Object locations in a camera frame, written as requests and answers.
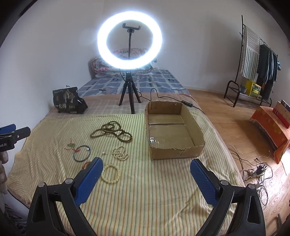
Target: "striped bedsheet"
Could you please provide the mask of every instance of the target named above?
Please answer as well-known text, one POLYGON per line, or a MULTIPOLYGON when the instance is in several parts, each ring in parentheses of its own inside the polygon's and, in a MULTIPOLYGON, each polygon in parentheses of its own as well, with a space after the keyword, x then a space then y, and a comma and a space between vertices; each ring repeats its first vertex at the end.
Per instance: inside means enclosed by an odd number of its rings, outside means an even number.
MULTIPOLYGON (((216 129, 201 111, 190 110, 206 141, 199 159, 219 179, 244 186, 216 129)), ((46 117, 15 156, 7 181, 9 190, 30 205, 38 182, 59 184, 76 176, 83 163, 75 162, 72 151, 64 149, 70 138, 77 146, 85 144, 92 148, 89 160, 100 156, 105 165, 115 164, 121 171, 116 184, 109 185, 100 179, 88 201, 81 205, 97 235, 195 235, 209 216, 212 207, 205 202, 190 174, 190 158, 150 160, 144 113, 46 117), (124 144, 110 135, 90 138, 93 130, 111 120, 117 120, 124 130, 132 133, 132 142, 124 144), (120 145, 125 145, 129 153, 124 162, 112 156, 112 149, 120 145)), ((86 154, 80 152, 79 158, 86 154)), ((108 169, 105 176, 113 179, 115 172, 108 169)), ((65 229, 72 232, 62 205, 58 207, 65 229)), ((220 234, 226 232, 234 208, 232 205, 220 234)))

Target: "orange cloth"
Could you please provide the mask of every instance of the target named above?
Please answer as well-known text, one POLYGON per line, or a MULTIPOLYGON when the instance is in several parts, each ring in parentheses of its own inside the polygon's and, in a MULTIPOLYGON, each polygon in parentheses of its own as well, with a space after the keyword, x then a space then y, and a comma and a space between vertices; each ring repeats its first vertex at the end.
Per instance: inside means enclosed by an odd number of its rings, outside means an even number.
POLYGON ((260 106, 251 119, 256 120, 268 133, 277 150, 274 160, 278 164, 282 155, 290 145, 290 128, 287 129, 282 121, 273 113, 273 108, 260 106))

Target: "tripod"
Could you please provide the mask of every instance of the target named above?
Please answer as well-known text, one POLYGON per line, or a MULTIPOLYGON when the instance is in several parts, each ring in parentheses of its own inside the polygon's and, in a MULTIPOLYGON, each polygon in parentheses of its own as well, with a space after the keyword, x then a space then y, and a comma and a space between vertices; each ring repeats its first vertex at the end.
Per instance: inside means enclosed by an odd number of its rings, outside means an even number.
MULTIPOLYGON (((132 33, 134 33, 135 30, 139 30, 141 28, 141 26, 139 25, 138 28, 137 27, 130 27, 130 26, 126 26, 126 23, 124 23, 123 24, 123 28, 127 29, 127 32, 129 33, 128 59, 130 59, 132 33)), ((131 107, 131 114, 135 114, 133 91, 134 91, 139 103, 141 103, 141 100, 139 98, 139 95, 138 95, 135 83, 133 81, 131 72, 126 72, 126 80, 125 80, 125 83, 124 83, 124 87, 123 87, 123 91, 122 91, 122 95, 121 95, 119 106, 122 105, 122 101, 123 101, 123 98, 124 98, 124 95, 125 95, 127 87, 128 87, 128 93, 129 93, 129 102, 130 102, 130 107, 131 107)))

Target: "white bead necklace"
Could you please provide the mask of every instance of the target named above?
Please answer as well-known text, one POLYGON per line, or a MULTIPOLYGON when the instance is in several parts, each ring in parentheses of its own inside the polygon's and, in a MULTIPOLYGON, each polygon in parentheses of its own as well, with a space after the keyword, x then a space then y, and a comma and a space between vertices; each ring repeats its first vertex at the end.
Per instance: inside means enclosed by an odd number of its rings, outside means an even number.
POLYGON ((115 148, 113 150, 112 154, 113 154, 114 157, 117 157, 118 160, 125 161, 125 160, 127 160, 129 158, 129 154, 128 153, 125 154, 125 151, 126 151, 126 149, 125 149, 124 146, 119 146, 119 147, 117 147, 117 148, 115 148))

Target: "blue gripper pad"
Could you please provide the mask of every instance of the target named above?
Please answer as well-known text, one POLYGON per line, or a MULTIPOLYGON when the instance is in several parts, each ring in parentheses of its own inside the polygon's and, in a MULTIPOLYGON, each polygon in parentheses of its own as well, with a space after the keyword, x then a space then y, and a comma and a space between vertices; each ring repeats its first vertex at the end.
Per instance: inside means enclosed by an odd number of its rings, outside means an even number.
POLYGON ((98 158, 98 160, 93 163, 87 174, 84 176, 82 182, 79 184, 79 187, 76 190, 75 203, 77 206, 80 206, 82 203, 85 203, 89 198, 96 182, 100 178, 103 171, 103 160, 98 158))
POLYGON ((216 188, 195 159, 191 161, 190 173, 197 183, 197 186, 199 187, 207 204, 216 207, 218 204, 216 188))
POLYGON ((15 124, 8 125, 8 126, 0 128, 0 134, 11 133, 11 132, 13 132, 15 130, 16 130, 16 125, 15 124))

